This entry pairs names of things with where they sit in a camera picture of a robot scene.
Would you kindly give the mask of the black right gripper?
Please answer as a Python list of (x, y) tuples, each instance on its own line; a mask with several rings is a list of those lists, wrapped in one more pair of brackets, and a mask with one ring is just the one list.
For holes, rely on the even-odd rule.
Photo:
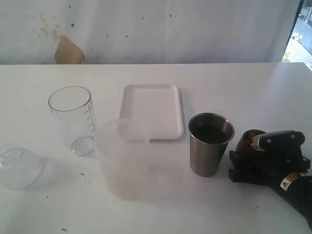
[(229, 169), (229, 179), (234, 183), (269, 186), (288, 175), (306, 173), (310, 160), (302, 155), (301, 145), (304, 142), (304, 134), (294, 130), (256, 135), (252, 139), (252, 147), (264, 152), (264, 155), (248, 159), (230, 151), (234, 168)]

